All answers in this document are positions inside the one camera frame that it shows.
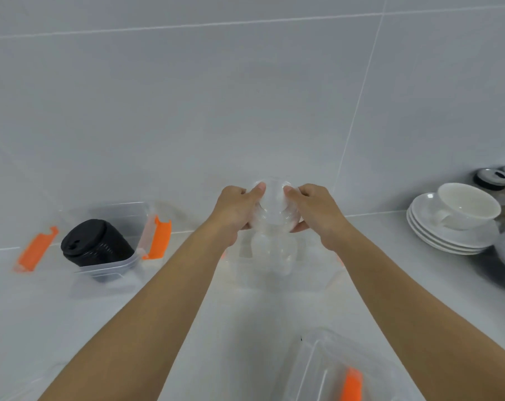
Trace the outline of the clear plastic cup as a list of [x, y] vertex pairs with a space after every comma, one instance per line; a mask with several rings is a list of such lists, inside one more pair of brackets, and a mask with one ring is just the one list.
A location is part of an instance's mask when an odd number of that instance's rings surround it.
[[296, 204], [289, 201], [284, 187], [293, 187], [280, 177], [266, 177], [255, 182], [265, 184], [262, 198], [257, 202], [249, 225], [264, 235], [283, 235], [290, 233], [300, 222], [301, 215]]

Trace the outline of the clear storage box orange latches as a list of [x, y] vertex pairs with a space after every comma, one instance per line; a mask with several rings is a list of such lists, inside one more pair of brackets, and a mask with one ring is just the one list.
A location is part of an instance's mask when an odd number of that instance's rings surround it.
[[75, 278], [70, 293], [72, 298], [79, 300], [134, 294], [142, 287], [143, 283], [149, 279], [149, 272], [142, 265], [148, 260], [143, 260], [142, 255], [143, 251], [150, 247], [149, 235], [154, 231], [150, 228], [151, 223], [155, 215], [159, 216], [160, 221], [168, 222], [158, 214], [157, 210], [155, 202], [124, 202], [83, 207], [60, 214], [62, 217], [62, 225], [59, 227], [61, 242], [78, 224], [89, 219], [100, 219], [112, 224], [136, 251], [135, 256], [128, 261], [109, 264], [113, 267], [113, 272], [119, 273], [120, 277], [106, 283], [95, 281], [62, 254], [74, 271]]

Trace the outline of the stack of clear plastic cups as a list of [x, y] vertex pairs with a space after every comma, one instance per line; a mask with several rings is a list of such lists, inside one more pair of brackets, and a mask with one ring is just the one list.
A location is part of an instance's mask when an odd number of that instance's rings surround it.
[[292, 234], [255, 233], [251, 239], [251, 254], [260, 268], [279, 276], [287, 276], [296, 263], [297, 239]]

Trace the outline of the clear box lid orange latch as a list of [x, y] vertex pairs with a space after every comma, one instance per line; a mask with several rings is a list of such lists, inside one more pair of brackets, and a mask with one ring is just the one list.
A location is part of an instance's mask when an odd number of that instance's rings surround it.
[[271, 401], [339, 401], [349, 367], [363, 374], [362, 401], [425, 401], [405, 370], [323, 328], [307, 331], [294, 342]]

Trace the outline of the person's left forearm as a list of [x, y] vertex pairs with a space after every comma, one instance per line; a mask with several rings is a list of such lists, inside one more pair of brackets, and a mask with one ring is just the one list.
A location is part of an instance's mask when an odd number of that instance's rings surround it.
[[156, 401], [239, 229], [216, 219], [204, 222], [38, 401]]

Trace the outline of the stack of black cup lids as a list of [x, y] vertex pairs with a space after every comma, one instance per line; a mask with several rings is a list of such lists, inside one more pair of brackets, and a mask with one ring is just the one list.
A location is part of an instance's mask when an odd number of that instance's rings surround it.
[[109, 222], [89, 219], [73, 228], [62, 240], [63, 256], [99, 283], [120, 277], [111, 263], [123, 263], [135, 256], [135, 249]]

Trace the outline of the person's left hand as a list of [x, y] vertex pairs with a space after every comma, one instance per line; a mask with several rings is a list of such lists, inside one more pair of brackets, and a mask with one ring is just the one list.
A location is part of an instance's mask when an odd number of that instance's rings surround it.
[[248, 192], [245, 188], [232, 185], [223, 188], [206, 221], [226, 248], [236, 242], [240, 231], [251, 229], [249, 221], [257, 202], [249, 202]]

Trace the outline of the person's right forearm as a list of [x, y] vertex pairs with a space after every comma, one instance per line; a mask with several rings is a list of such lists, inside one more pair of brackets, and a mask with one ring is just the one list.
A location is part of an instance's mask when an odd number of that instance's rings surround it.
[[345, 219], [322, 230], [426, 401], [505, 401], [505, 350]]

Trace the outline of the person's right hand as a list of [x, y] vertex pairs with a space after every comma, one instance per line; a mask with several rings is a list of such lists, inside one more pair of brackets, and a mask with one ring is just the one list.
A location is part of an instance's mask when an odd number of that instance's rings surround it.
[[291, 233], [312, 229], [321, 239], [323, 246], [338, 252], [351, 229], [327, 188], [316, 184], [298, 187], [303, 201], [296, 205], [301, 220]]

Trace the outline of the clear plastic storage box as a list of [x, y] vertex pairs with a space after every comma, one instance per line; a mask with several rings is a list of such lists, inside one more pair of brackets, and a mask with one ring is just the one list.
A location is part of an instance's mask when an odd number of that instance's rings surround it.
[[298, 254], [292, 272], [279, 276], [260, 268], [252, 259], [254, 230], [242, 231], [237, 241], [222, 255], [230, 279], [241, 288], [271, 292], [316, 292], [325, 289], [343, 270], [343, 263], [324, 248], [319, 236], [308, 229], [292, 234], [297, 239]]

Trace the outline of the white saucer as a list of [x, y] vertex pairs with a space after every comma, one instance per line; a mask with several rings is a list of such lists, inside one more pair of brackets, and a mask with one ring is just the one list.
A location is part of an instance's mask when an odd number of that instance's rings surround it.
[[434, 243], [451, 247], [458, 246], [466, 250], [484, 249], [498, 240], [500, 232], [494, 220], [469, 230], [454, 230], [435, 225], [430, 210], [433, 197], [433, 193], [419, 195], [409, 207], [409, 220], [417, 232], [425, 238]]
[[416, 225], [409, 213], [409, 211], [406, 212], [406, 219], [407, 219], [407, 222], [409, 224], [409, 227], [411, 228], [412, 232], [422, 241], [424, 242], [425, 244], [427, 244], [428, 246], [434, 248], [434, 249], [437, 249], [437, 250], [440, 250], [442, 252], [445, 252], [445, 253], [450, 253], [450, 254], [453, 254], [453, 255], [460, 255], [460, 256], [474, 256], [474, 255], [478, 255], [478, 254], [481, 254], [483, 253], [487, 248], [483, 248], [483, 249], [456, 249], [456, 248], [449, 248], [449, 247], [446, 247], [444, 246], [443, 244], [437, 244], [431, 240], [429, 240], [428, 238], [426, 238], [423, 234], [421, 234], [417, 228], [416, 228]]
[[477, 255], [479, 253], [482, 253], [484, 250], [489, 249], [491, 246], [486, 246], [486, 247], [480, 247], [480, 248], [469, 248], [457, 244], [452, 244], [448, 243], [446, 241], [441, 241], [440, 239], [432, 236], [429, 234], [423, 227], [420, 226], [419, 223], [417, 223], [416, 219], [414, 218], [412, 214], [412, 210], [408, 209], [406, 211], [406, 219], [409, 224], [409, 227], [412, 229], [412, 231], [416, 234], [416, 236], [422, 240], [423, 242], [427, 243], [431, 247], [441, 250], [443, 252], [455, 254], [455, 255], [461, 255], [461, 256], [472, 256], [472, 255]]

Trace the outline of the white teacup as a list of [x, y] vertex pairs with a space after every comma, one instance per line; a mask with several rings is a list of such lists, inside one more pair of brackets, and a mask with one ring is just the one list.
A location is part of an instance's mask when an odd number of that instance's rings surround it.
[[493, 221], [501, 214], [498, 201], [487, 192], [463, 183], [441, 185], [430, 203], [434, 225], [470, 230]]

